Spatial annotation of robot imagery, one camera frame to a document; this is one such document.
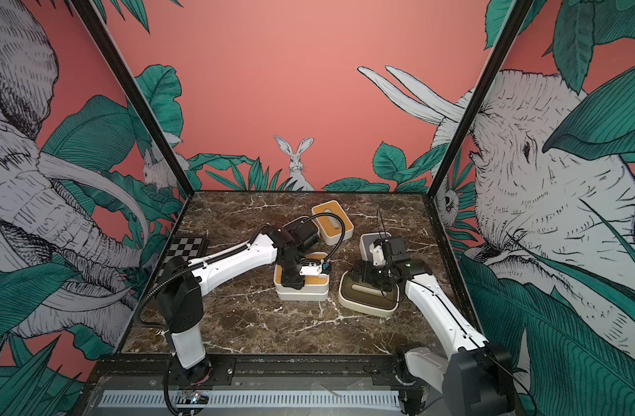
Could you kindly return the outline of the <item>grey lid white tissue box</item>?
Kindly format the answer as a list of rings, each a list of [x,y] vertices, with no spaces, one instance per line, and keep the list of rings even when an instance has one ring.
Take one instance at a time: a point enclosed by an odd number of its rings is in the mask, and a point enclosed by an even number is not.
[[[305,284],[301,289],[284,287],[276,284],[277,296],[288,302],[326,302],[329,296],[329,285]]]

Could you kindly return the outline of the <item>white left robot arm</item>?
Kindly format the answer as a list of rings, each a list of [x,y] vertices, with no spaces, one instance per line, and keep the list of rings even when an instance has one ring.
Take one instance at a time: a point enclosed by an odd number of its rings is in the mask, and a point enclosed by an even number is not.
[[[165,337],[180,367],[190,372],[209,366],[201,338],[204,315],[202,298],[222,284],[261,266],[281,268],[281,285],[300,291],[307,277],[330,273],[330,252],[323,258],[310,256],[319,241],[317,226],[299,218],[286,226],[264,225],[247,241],[189,262],[173,259],[157,286],[156,300],[165,320]]]

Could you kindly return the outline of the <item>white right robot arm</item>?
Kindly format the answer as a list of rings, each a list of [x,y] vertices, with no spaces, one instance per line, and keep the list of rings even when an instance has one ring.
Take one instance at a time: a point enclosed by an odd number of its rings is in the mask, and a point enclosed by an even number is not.
[[[395,378],[406,386],[428,385],[439,391],[452,415],[502,415],[515,410],[511,356],[466,320],[420,260],[376,266],[359,260],[349,275],[383,296],[396,288],[413,303],[433,329],[445,357],[429,348],[400,348]]]

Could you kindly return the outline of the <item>dark brown lid tissue box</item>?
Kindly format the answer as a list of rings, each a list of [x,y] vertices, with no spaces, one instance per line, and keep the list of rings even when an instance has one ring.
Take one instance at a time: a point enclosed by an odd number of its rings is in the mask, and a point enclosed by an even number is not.
[[[350,271],[345,272],[339,284],[338,302],[343,308],[373,317],[390,318],[400,303],[399,287],[383,291],[371,284],[356,282]]]
[[[307,217],[296,218],[284,226],[294,238],[300,251],[307,252],[319,241],[319,230],[315,223]]]

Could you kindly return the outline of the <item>wood lid white tissue box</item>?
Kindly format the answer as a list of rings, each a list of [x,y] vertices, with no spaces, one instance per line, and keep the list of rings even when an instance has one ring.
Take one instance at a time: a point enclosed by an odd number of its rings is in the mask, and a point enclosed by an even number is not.
[[[339,241],[342,232],[344,232],[344,241],[353,237],[354,225],[337,200],[333,199],[314,206],[311,208],[311,212],[313,214],[333,213],[341,218],[341,221],[344,223],[344,226],[342,226],[341,223],[332,216],[320,216],[314,219],[314,223],[318,227],[320,237],[327,246],[335,245]]]

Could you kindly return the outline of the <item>checkerboard calibration plate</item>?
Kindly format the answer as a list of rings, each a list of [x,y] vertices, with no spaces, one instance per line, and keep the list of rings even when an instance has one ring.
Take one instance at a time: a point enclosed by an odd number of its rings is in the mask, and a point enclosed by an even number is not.
[[[201,258],[208,249],[209,238],[201,235],[175,235],[161,261],[159,273],[163,273],[168,262],[175,257],[181,257],[187,261],[192,258]]]

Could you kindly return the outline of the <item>small circuit board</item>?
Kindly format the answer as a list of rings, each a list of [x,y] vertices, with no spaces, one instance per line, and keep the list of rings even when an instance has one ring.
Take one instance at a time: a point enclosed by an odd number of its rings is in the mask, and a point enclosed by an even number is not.
[[[206,392],[194,392],[181,395],[176,404],[183,407],[206,406],[210,402],[210,395]]]

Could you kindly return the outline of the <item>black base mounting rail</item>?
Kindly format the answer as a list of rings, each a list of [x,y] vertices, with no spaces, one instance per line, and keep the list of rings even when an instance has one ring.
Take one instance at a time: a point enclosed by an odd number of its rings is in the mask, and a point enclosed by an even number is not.
[[[398,355],[234,355],[211,354],[190,370],[169,355],[116,354],[99,362],[90,376],[142,377],[169,373],[175,386],[232,386],[236,377],[369,377],[375,386],[428,386]]]

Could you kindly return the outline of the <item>black right frame post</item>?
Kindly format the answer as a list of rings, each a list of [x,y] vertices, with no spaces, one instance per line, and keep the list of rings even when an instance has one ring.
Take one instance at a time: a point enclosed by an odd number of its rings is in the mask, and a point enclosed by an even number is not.
[[[492,53],[489,56],[480,78],[478,79],[478,83],[473,91],[471,100],[468,102],[466,111],[459,122],[458,128],[456,129],[449,147],[447,147],[445,157],[440,164],[438,173],[436,173],[433,178],[433,183],[427,192],[428,199],[434,199],[437,196],[438,190],[440,189],[445,176],[447,176],[448,168],[456,159],[457,153],[468,135],[469,129],[473,126],[474,119],[476,118],[485,97],[491,91],[492,84],[495,81],[497,73],[503,65],[504,60],[514,43],[532,4],[533,2],[531,0],[518,0],[512,3],[510,11],[504,21],[504,25],[499,32],[499,37],[492,49]]]

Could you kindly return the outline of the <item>black frame post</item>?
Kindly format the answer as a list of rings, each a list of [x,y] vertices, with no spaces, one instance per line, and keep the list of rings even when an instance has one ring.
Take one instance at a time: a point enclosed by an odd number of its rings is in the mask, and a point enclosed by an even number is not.
[[[132,76],[129,66],[109,34],[95,4],[92,1],[72,0],[71,5],[76,10],[104,60],[106,60],[118,84],[132,104],[133,109],[135,109],[136,114],[140,117],[144,128],[159,147],[161,155],[168,163],[175,178],[177,178],[180,189],[186,194],[188,199],[191,199],[194,196],[194,189],[187,175],[185,175],[184,169],[176,159],[173,148],[166,141],[158,119],[156,119],[149,102],[144,97],[134,76]]]
[[[438,173],[436,173],[433,178],[433,183],[427,192],[428,199],[434,199],[437,196],[438,190],[440,189],[445,176],[447,176],[448,168],[456,159],[457,153],[468,135],[469,129],[473,126],[474,119],[476,118],[485,97],[491,91],[492,84],[495,81],[497,73],[503,65],[504,60],[514,43],[532,4],[533,2],[531,0],[518,0],[512,3],[510,11],[504,21],[504,25],[499,32],[499,37],[492,49],[492,53],[489,56],[480,78],[478,79],[478,83],[473,91],[471,100],[468,102],[466,111],[459,122],[458,128],[456,129],[449,147],[447,147],[445,157],[440,164]]]

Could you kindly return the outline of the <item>black left frame post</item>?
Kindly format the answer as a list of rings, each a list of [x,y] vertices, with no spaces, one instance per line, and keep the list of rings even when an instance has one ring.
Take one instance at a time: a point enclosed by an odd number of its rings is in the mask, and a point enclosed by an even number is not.
[[[132,76],[129,66],[109,34],[95,4],[92,1],[72,0],[71,5],[76,10],[104,60],[106,60],[118,84],[132,104],[133,109],[135,109],[136,114],[140,117],[144,128],[159,147],[161,155],[168,163],[175,178],[177,178],[180,189],[186,194],[188,199],[191,199],[194,196],[194,189],[187,175],[185,175],[184,169],[176,159],[173,148],[166,141],[158,119],[156,119],[149,102],[144,97],[134,76]]]

